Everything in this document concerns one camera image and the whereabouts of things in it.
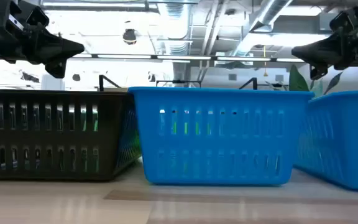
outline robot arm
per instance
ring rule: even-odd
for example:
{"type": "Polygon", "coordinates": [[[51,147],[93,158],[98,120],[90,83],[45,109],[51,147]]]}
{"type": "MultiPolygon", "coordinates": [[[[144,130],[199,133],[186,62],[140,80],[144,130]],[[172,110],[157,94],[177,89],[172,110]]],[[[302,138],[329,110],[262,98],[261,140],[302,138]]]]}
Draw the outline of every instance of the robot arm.
{"type": "Polygon", "coordinates": [[[40,7],[21,0],[0,0],[0,59],[44,64],[55,78],[65,76],[67,59],[82,53],[82,44],[52,35],[40,7]]]}
{"type": "Polygon", "coordinates": [[[358,67],[358,6],[340,12],[329,26],[333,34],[327,39],[292,49],[292,55],[310,64],[312,80],[327,74],[330,66],[358,67]]]}

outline ceiling duct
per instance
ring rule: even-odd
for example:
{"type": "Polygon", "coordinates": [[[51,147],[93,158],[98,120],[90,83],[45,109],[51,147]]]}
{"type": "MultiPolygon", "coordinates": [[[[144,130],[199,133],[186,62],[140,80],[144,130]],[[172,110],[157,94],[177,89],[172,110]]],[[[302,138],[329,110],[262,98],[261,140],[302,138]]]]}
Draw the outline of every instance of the ceiling duct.
{"type": "Polygon", "coordinates": [[[242,28],[243,40],[231,52],[231,56],[245,57],[251,48],[256,44],[248,38],[248,33],[264,26],[271,26],[279,17],[283,8],[287,7],[292,0],[264,0],[260,9],[249,16],[248,21],[242,28]]]}
{"type": "MultiPolygon", "coordinates": [[[[166,21],[166,36],[169,40],[165,43],[166,54],[188,55],[189,43],[181,41],[187,37],[190,25],[190,6],[187,4],[158,4],[163,20],[166,21]]],[[[187,63],[173,62],[173,79],[190,80],[189,66],[187,63]]]]}

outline table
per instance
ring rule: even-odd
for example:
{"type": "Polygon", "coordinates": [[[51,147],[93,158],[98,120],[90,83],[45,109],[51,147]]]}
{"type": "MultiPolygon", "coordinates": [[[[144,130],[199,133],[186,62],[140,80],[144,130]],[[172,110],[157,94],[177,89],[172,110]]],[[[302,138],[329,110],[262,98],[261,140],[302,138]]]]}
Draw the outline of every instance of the table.
{"type": "Polygon", "coordinates": [[[358,192],[293,170],[281,187],[150,185],[137,162],[113,182],[0,181],[3,224],[358,224],[358,192]]]}

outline green leaf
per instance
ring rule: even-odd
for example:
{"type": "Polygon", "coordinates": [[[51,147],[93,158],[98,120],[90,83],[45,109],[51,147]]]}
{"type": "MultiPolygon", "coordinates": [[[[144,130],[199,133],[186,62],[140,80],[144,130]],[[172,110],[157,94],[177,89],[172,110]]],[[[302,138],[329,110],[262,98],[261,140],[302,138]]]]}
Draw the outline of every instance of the green leaf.
{"type": "Polygon", "coordinates": [[[339,83],[339,81],[341,80],[342,73],[343,72],[340,72],[339,74],[334,76],[334,78],[329,82],[327,90],[324,92],[324,95],[327,94],[329,90],[334,88],[339,83]]]}
{"type": "Polygon", "coordinates": [[[309,91],[305,78],[299,73],[295,65],[290,70],[290,91],[309,91]]]}

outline blue plastic basket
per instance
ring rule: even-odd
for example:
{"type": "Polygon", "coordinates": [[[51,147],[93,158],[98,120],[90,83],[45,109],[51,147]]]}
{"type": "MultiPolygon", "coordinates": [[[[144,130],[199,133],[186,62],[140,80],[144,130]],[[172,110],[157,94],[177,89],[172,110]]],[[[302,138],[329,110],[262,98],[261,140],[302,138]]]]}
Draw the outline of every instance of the blue plastic basket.
{"type": "Polygon", "coordinates": [[[145,176],[155,184],[289,180],[309,92],[135,87],[145,176]]]}
{"type": "Polygon", "coordinates": [[[358,91],[310,101],[295,165],[358,190],[358,91]]]}

